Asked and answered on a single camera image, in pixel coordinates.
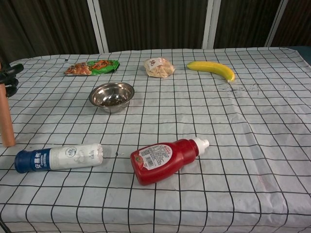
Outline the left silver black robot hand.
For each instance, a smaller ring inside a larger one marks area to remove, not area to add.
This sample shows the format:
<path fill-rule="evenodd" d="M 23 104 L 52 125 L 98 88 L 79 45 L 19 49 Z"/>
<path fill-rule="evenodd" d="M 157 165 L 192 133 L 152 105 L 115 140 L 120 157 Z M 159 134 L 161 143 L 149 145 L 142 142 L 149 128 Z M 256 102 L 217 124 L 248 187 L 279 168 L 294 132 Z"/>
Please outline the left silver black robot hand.
<path fill-rule="evenodd" d="M 23 64 L 7 67 L 0 72 L 0 83 L 4 84 L 6 97 L 9 98 L 17 92 L 18 80 L 16 75 L 24 69 Z"/>

